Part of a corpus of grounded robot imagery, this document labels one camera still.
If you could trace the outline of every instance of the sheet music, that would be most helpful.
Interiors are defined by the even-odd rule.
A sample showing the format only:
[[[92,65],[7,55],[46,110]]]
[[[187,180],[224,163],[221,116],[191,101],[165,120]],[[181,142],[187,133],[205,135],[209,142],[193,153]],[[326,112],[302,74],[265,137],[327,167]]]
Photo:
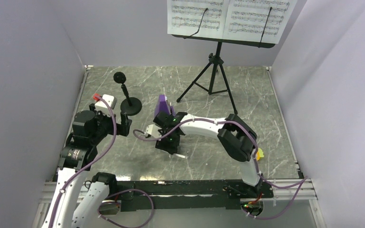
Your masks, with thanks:
[[[195,37],[222,38],[229,0],[167,0],[167,33]]]
[[[231,0],[224,26],[223,39],[261,40],[270,7],[263,43],[279,43],[297,0]]]

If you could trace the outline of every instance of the music stand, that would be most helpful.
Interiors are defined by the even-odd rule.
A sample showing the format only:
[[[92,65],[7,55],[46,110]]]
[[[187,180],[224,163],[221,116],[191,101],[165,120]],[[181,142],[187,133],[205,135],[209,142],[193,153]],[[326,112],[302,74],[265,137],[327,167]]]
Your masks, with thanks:
[[[187,36],[181,36],[181,35],[172,35],[174,37],[178,38],[187,38]],[[253,47],[260,47],[260,48],[271,48],[275,46],[275,44],[270,43],[259,43],[259,42],[250,42],[250,41],[239,41],[239,40],[229,40],[229,39],[213,39],[213,38],[202,38],[202,37],[188,37],[189,39],[200,39],[200,40],[208,40],[208,41],[215,41],[218,42],[218,47],[216,49],[216,54],[213,55],[213,53],[210,53],[209,63],[205,66],[205,68],[198,74],[198,76],[191,82],[191,84],[188,86],[188,88],[182,93],[182,95],[177,99],[177,102],[179,103],[181,101],[181,98],[191,89],[193,85],[199,86],[201,89],[208,92],[209,95],[212,94],[218,94],[218,93],[224,93],[228,92],[231,105],[233,106],[233,110],[235,114],[238,114],[236,105],[234,104],[233,96],[231,95],[229,83],[227,82],[227,77],[223,69],[223,60],[220,58],[220,52],[221,52],[221,45],[222,43],[232,43],[232,44],[240,44],[240,45],[247,45],[247,46],[253,46]],[[209,89],[203,87],[202,85],[198,84],[196,81],[205,73],[205,71],[213,64],[213,70],[212,70],[212,76],[211,76],[211,82],[209,83]],[[221,74],[223,76],[224,83],[226,85],[225,90],[220,91],[213,91],[213,84],[215,83],[215,77],[216,77],[216,71],[218,66],[221,69]]]

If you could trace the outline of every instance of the round black base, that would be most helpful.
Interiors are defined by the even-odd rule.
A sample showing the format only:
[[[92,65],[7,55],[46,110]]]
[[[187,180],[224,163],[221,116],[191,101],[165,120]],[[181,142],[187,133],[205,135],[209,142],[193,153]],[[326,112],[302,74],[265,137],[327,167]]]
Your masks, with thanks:
[[[128,101],[125,99],[121,103],[121,112],[126,113],[127,115],[136,115],[142,109],[142,102],[136,97],[130,97],[132,105],[129,106]]]

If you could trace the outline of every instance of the purple object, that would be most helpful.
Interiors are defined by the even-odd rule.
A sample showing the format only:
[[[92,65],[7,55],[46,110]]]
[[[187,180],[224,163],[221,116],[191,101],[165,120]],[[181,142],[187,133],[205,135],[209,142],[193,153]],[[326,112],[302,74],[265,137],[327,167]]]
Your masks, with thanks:
[[[159,95],[159,100],[157,100],[156,108],[154,109],[154,116],[156,117],[160,111],[163,111],[169,115],[175,115],[174,108],[170,106],[170,103],[167,101],[167,97],[164,94]]]

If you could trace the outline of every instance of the yellow object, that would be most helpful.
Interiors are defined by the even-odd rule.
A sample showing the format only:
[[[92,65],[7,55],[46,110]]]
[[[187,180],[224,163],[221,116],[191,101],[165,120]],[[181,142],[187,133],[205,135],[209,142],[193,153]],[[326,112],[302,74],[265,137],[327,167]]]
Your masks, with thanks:
[[[264,151],[262,151],[261,148],[258,148],[258,152],[257,152],[257,161],[260,159],[260,158],[263,158],[264,157]]]

